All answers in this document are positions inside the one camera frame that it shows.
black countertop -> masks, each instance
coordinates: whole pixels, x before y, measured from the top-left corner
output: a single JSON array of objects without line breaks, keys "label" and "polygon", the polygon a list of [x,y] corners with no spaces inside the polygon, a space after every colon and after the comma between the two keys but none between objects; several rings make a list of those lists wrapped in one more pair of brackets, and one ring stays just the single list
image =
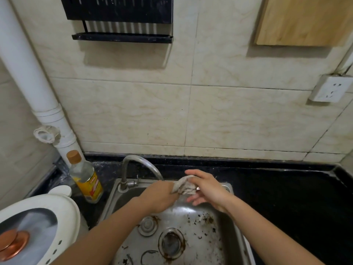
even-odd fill
[{"label": "black countertop", "polygon": [[[313,253],[326,265],[353,264],[353,179],[340,167],[304,162],[143,156],[165,179],[179,179],[186,169],[201,169],[218,181],[232,184],[236,196]],[[88,204],[72,179],[58,169],[33,195],[67,184],[90,228],[97,224],[121,175],[123,155],[87,154],[94,163],[104,195]],[[154,179],[147,169],[129,163],[128,178]],[[254,253],[256,264],[263,264]]]}]

bottle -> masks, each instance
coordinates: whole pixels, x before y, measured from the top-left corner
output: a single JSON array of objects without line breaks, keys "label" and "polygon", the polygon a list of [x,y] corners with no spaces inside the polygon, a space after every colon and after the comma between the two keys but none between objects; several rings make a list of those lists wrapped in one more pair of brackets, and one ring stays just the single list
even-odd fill
[{"label": "bottle", "polygon": [[95,204],[103,194],[103,188],[93,165],[86,160],[82,160],[77,150],[69,151],[66,154],[71,167],[70,176],[76,182],[87,202]]}]

hand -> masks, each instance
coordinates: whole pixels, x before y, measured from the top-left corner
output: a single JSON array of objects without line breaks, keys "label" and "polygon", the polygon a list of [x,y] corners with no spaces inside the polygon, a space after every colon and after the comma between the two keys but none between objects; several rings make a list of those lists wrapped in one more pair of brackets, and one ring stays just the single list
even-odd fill
[{"label": "hand", "polygon": [[144,190],[138,198],[147,210],[147,214],[161,213],[174,204],[179,194],[171,194],[173,186],[173,182],[157,181]]},{"label": "hand", "polygon": [[215,209],[226,212],[223,208],[229,196],[223,186],[209,173],[203,172],[199,169],[189,169],[185,171],[187,175],[195,175],[196,177],[189,178],[189,182],[197,185],[200,191],[188,197],[187,202],[192,202],[194,206],[201,203],[208,202],[213,205]]}]

towel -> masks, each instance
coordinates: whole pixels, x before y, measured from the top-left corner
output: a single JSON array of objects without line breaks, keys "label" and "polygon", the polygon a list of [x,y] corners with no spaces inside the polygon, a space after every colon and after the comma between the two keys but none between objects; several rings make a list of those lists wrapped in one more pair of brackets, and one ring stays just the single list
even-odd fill
[{"label": "towel", "polygon": [[189,182],[188,179],[194,177],[193,175],[185,176],[174,183],[172,193],[178,192],[179,194],[195,194],[196,185]]}]

wall socket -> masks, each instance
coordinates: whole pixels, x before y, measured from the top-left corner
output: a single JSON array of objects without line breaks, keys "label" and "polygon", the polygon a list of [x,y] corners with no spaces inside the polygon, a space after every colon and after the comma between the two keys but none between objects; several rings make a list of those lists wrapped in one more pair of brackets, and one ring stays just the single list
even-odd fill
[{"label": "wall socket", "polygon": [[322,75],[309,99],[318,102],[339,102],[352,83],[351,76]]}]

